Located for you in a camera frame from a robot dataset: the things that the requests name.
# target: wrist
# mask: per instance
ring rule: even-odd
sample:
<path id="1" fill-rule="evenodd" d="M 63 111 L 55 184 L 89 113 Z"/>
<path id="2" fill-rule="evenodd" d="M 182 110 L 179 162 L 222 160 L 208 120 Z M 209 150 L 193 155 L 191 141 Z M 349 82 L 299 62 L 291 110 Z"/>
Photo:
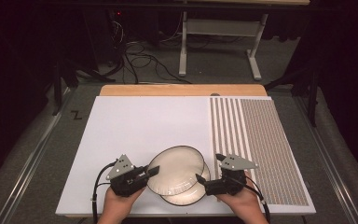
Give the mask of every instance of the wrist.
<path id="1" fill-rule="evenodd" d="M 114 216 L 108 216 L 108 215 L 102 214 L 98 221 L 98 224 L 121 224 L 121 221 L 122 220 L 117 219 Z"/>
<path id="2" fill-rule="evenodd" d="M 251 210 L 252 209 L 249 209 L 246 214 L 240 214 L 237 216 L 246 224 L 268 224 L 264 214 L 260 210 Z"/>

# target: gray carpet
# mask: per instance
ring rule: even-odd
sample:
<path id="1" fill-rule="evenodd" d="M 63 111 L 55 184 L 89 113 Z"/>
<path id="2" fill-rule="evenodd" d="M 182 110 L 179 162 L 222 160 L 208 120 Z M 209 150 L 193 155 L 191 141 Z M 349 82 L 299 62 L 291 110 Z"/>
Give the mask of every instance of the gray carpet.
<path id="1" fill-rule="evenodd" d="M 250 75 L 249 64 L 245 61 L 244 50 L 241 46 L 249 44 L 248 39 L 230 44 L 213 43 L 206 48 L 197 49 L 202 43 L 190 43 L 186 80 L 202 83 L 255 83 Z M 262 41 L 256 58 L 263 80 L 262 84 L 280 77 L 290 60 L 296 41 L 280 43 L 273 39 Z M 129 49 L 129 52 L 139 52 L 140 46 Z M 155 55 L 173 74 L 177 74 L 179 51 L 178 46 L 161 45 L 154 49 L 146 45 L 145 52 Z M 133 61 L 140 82 L 175 82 L 163 78 L 167 76 L 163 67 L 147 63 L 148 59 L 140 58 Z M 118 83 L 132 83 L 134 76 L 129 69 L 120 71 L 114 77 Z M 9 223 L 91 223 L 91 218 L 59 217 L 55 210 L 60 199 L 62 188 L 75 158 L 77 147 L 87 123 L 90 110 L 96 95 L 103 84 L 82 80 L 77 89 L 67 94 L 67 104 L 62 110 L 62 116 L 54 127 L 41 157 L 33 178 L 25 193 L 14 210 Z M 280 87 L 268 94 L 273 97 L 283 128 L 295 155 L 299 169 L 307 182 L 310 196 L 315 204 L 317 214 L 305 217 L 272 217 L 272 223 L 350 223 L 345 211 L 333 188 L 321 158 L 317 141 L 311 133 L 304 113 L 298 106 L 298 99 L 290 96 L 290 86 Z M 15 187 L 21 168 L 34 149 L 49 123 L 53 120 L 51 113 L 53 102 L 50 101 L 45 110 L 35 119 L 33 124 L 24 132 L 18 144 L 13 148 L 6 163 L 0 171 L 0 211 Z M 81 119 L 74 119 L 75 113 Z M 344 183 L 348 186 L 356 206 L 358 206 L 358 165 L 345 146 L 328 108 L 319 96 L 317 106 L 317 132 L 320 132 L 324 143 L 328 146 L 334 163 L 337 165 Z M 231 219 L 214 219 L 214 221 L 234 223 Z M 129 218 L 127 223 L 166 223 L 164 218 Z"/>

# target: hand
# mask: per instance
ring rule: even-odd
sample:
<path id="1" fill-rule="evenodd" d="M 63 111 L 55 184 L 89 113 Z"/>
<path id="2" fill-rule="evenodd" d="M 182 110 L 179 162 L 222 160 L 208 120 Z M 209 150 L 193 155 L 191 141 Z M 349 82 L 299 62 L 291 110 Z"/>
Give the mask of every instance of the hand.
<path id="1" fill-rule="evenodd" d="M 257 195 L 247 188 L 232 196 L 229 194 L 218 194 L 216 198 L 226 203 L 237 217 L 242 219 L 246 224 L 266 224 L 267 220 L 264 218 L 258 204 Z"/>
<path id="2" fill-rule="evenodd" d="M 119 224 L 126 218 L 132 209 L 133 203 L 142 194 L 145 188 L 133 193 L 130 197 L 117 196 L 111 188 L 105 194 L 103 213 L 98 224 Z"/>

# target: wire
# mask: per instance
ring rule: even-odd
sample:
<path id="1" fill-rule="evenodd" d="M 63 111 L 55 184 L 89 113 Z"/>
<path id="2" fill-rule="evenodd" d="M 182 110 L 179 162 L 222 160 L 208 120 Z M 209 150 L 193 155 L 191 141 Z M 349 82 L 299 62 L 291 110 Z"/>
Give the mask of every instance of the wire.
<path id="1" fill-rule="evenodd" d="M 115 35 L 114 36 L 111 36 L 112 37 L 112 40 L 113 42 L 115 42 L 115 37 L 117 35 L 117 32 L 118 32 L 118 28 L 121 28 L 121 37 L 120 37 L 120 41 L 118 41 L 118 44 L 121 44 L 121 42 L 123 41 L 123 38 L 124 38 L 124 29 L 123 29 L 123 26 L 121 26 L 120 23 L 116 22 L 116 21 L 112 21 L 113 24 L 116 25 L 116 32 L 115 32 Z"/>
<path id="2" fill-rule="evenodd" d="M 130 48 L 132 48 L 133 46 L 141 46 L 142 48 L 140 50 L 138 50 L 137 52 L 133 52 L 133 53 L 128 53 L 128 50 Z M 137 68 L 142 68 L 142 67 L 146 67 L 148 65 L 150 65 L 152 62 L 155 63 L 155 71 L 156 71 L 156 74 L 161 78 L 161 79 L 164 79 L 164 80 L 175 80 L 175 81 L 180 81 L 180 82 L 184 82 L 184 83 L 187 83 L 187 84 L 191 84 L 191 82 L 187 81 L 187 80 L 184 80 L 184 79 L 181 79 L 179 77 L 176 77 L 175 75 L 173 75 L 169 69 L 167 68 L 167 66 L 165 66 L 162 62 L 160 62 L 155 56 L 151 55 L 151 54 L 146 54 L 144 53 L 145 51 L 145 47 L 141 44 L 134 44 L 134 45 L 130 45 L 126 48 L 126 54 L 130 55 L 130 56 L 133 56 L 134 58 L 131 59 L 129 61 L 129 64 L 131 65 L 131 67 L 137 67 Z M 143 65 L 133 65 L 133 63 L 136 61 L 136 60 L 140 60 L 140 59 L 147 59 L 147 63 L 143 64 Z M 166 77 L 163 77 L 160 75 L 160 73 L 158 72 L 158 66 L 161 66 L 162 68 L 164 68 L 164 70 L 166 71 L 166 73 L 172 77 L 172 78 L 166 78 Z"/>
<path id="3" fill-rule="evenodd" d="M 228 36 L 220 35 L 221 38 L 217 39 L 216 35 L 187 35 L 187 47 L 190 49 L 203 49 L 212 43 L 220 43 L 220 44 L 231 44 L 244 39 L 244 36 L 235 36 L 232 39 L 225 40 Z M 199 47 L 193 47 L 191 44 L 193 43 L 203 43 L 203 45 Z"/>
<path id="4" fill-rule="evenodd" d="M 87 220 L 87 218 L 86 217 L 83 217 L 83 218 L 81 218 L 78 222 L 77 222 L 77 224 L 82 224 L 84 221 L 86 221 Z"/>
<path id="5" fill-rule="evenodd" d="M 167 47 L 177 47 L 177 46 L 180 46 L 182 44 L 182 40 L 181 39 L 177 39 L 179 36 L 177 36 L 176 38 L 172 38 L 170 40 L 167 40 L 167 41 L 164 41 L 164 42 L 161 42 L 160 44 L 164 45 L 164 46 L 167 46 Z"/>
<path id="6" fill-rule="evenodd" d="M 125 75 L 125 69 L 126 69 L 126 68 L 127 68 L 126 66 L 123 67 L 123 75 L 121 76 L 121 79 L 123 80 L 123 84 L 127 84 L 127 83 L 126 83 L 126 80 L 125 80 L 125 78 L 124 78 L 124 77 L 125 77 L 124 75 Z"/>
<path id="7" fill-rule="evenodd" d="M 169 40 L 172 40 L 172 39 L 175 39 L 179 36 L 182 36 L 182 35 L 177 35 L 178 32 L 179 32 L 179 28 L 180 28 L 180 24 L 182 23 L 182 18 L 183 18 L 183 12 L 180 14 L 180 18 L 179 18 L 179 22 L 178 22 L 178 25 L 176 27 L 176 31 L 173 33 L 173 35 L 171 37 L 169 37 L 168 39 L 165 39 L 165 40 L 160 40 L 159 42 L 162 43 L 162 42 L 166 42 L 166 41 L 169 41 Z"/>
<path id="8" fill-rule="evenodd" d="M 72 60 L 69 60 L 69 59 L 66 59 L 66 61 L 68 62 L 68 64 L 70 64 L 75 69 L 81 70 L 81 71 L 85 72 L 86 74 L 90 75 L 91 77 L 96 78 L 96 79 L 101 80 L 101 81 L 105 81 L 105 82 L 116 82 L 115 79 L 108 78 L 108 76 L 113 75 L 115 72 L 117 72 L 120 69 L 120 66 L 121 66 L 121 63 L 119 63 L 114 69 L 112 69 L 111 71 L 109 71 L 106 74 L 101 75 L 97 71 L 89 69 L 88 67 L 85 67 L 85 66 L 81 65 L 80 63 L 76 63 L 76 62 L 74 62 Z M 79 77 L 90 79 L 89 77 L 81 76 L 78 73 L 76 73 L 76 75 L 79 76 Z"/>
<path id="9" fill-rule="evenodd" d="M 101 185 L 110 185 L 110 183 L 102 183 L 102 184 L 99 184 L 97 187 L 100 187 Z"/>
<path id="10" fill-rule="evenodd" d="M 127 62 L 130 64 L 133 75 L 135 76 L 135 84 L 138 84 L 139 83 L 138 75 L 136 74 L 135 69 L 133 68 L 132 63 L 130 62 L 129 57 L 127 56 L 127 52 L 124 52 L 124 56 L 126 57 Z"/>
<path id="11" fill-rule="evenodd" d="M 101 175 L 103 174 L 103 172 L 105 170 L 107 170 L 109 167 L 112 167 L 116 164 L 116 162 L 112 162 L 107 164 L 102 170 L 101 172 L 98 174 L 97 179 L 95 180 L 95 185 L 94 185 L 94 191 L 92 192 L 92 217 L 94 220 L 94 223 L 98 223 L 98 214 L 97 214 L 97 188 L 100 186 L 98 183 L 100 182 L 100 178 Z"/>
<path id="12" fill-rule="evenodd" d="M 307 224 L 307 220 L 305 219 L 305 216 L 301 216 L 301 218 L 303 219 L 303 223 Z"/>
<path id="13" fill-rule="evenodd" d="M 232 181 L 234 181 L 234 182 L 236 182 L 236 183 L 238 183 L 238 184 L 241 184 L 244 188 L 249 189 L 250 191 L 252 191 L 253 193 L 255 193 L 255 194 L 258 196 L 258 198 L 259 198 L 261 204 L 263 205 L 264 212 L 265 212 L 265 214 L 266 214 L 266 220 L 267 220 L 268 223 L 270 223 L 271 217 L 270 217 L 270 212 L 269 212 L 269 206 L 267 205 L 267 202 L 266 202 L 266 200 L 264 199 L 264 196 L 263 196 L 263 194 L 262 194 L 260 188 L 259 188 L 259 187 L 257 186 L 257 184 L 253 181 L 253 179 L 251 179 L 251 178 L 248 177 L 248 176 L 245 176 L 245 178 L 249 179 L 249 180 L 255 185 L 255 187 L 256 187 L 257 189 L 254 189 L 254 188 L 252 188 L 252 187 L 246 185 L 245 183 L 241 183 L 239 180 L 234 179 L 234 178 L 232 178 L 232 177 L 230 177 L 230 176 L 227 176 L 227 178 L 229 178 L 230 180 L 232 180 Z"/>

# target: white plate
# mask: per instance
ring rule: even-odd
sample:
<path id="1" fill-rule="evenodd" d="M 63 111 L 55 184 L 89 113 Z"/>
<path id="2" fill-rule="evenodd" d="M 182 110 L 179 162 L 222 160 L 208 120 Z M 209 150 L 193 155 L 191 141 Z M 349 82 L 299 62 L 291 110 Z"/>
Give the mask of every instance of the white plate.
<path id="1" fill-rule="evenodd" d="M 170 147 L 159 153 L 148 169 L 159 166 L 157 175 L 150 177 L 147 186 L 159 195 L 176 195 L 197 183 L 204 169 L 202 155 L 193 147 Z"/>
<path id="2" fill-rule="evenodd" d="M 202 177 L 204 177 L 207 181 L 211 180 L 211 174 L 208 168 L 208 165 L 204 163 L 204 170 L 202 172 Z M 191 189 L 186 190 L 183 193 L 176 194 L 176 195 L 166 195 L 161 196 L 167 203 L 171 203 L 174 205 L 190 205 L 192 203 L 196 203 L 205 195 L 205 187 L 200 184 L 196 183 Z"/>

